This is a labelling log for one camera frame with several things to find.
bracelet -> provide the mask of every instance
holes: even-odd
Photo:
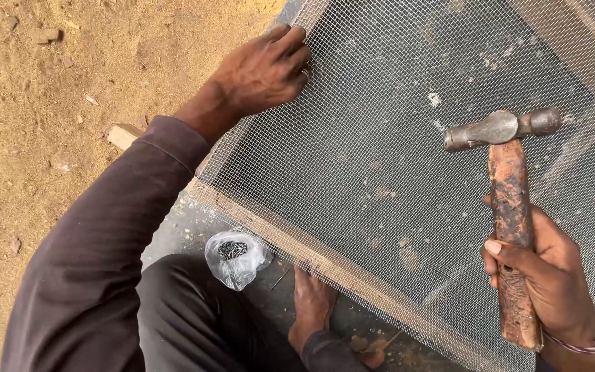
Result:
[[[558,343],[562,348],[565,348],[568,351],[573,351],[574,353],[582,353],[582,354],[595,354],[595,346],[592,346],[590,348],[578,348],[577,346],[572,346],[572,345],[569,345],[569,344],[559,340],[554,335],[548,334],[545,330],[543,331],[543,334],[545,334],[545,336],[548,337],[550,340]]]

person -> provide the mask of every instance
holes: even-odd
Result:
[[[226,288],[205,260],[169,255],[142,273],[140,256],[210,148],[244,116],[297,97],[309,79],[305,30],[278,26],[234,50],[173,116],[147,131],[73,203],[24,273],[2,371],[367,371],[329,332],[336,292],[295,269],[288,339]],[[482,249],[525,273],[559,371],[595,371],[595,309],[576,244],[533,209],[536,253],[493,239]],[[579,348],[570,351],[566,346]],[[546,371],[543,360],[538,368]]]

plastic bag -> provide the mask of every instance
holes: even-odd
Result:
[[[272,253],[252,235],[225,231],[208,239],[206,262],[211,273],[224,285],[242,291],[254,280],[258,270],[270,265]]]

hammer head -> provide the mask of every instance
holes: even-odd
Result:
[[[482,121],[457,126],[444,133],[444,147],[449,152],[477,146],[503,144],[528,134],[547,136],[561,128],[555,108],[537,108],[517,117],[509,111],[495,111]]]

wooden hammer handle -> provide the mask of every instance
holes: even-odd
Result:
[[[519,139],[491,145],[488,152],[491,206],[497,239],[534,249],[534,229],[525,156]],[[530,299],[525,276],[499,264],[502,337],[530,351],[543,347],[541,321]]]

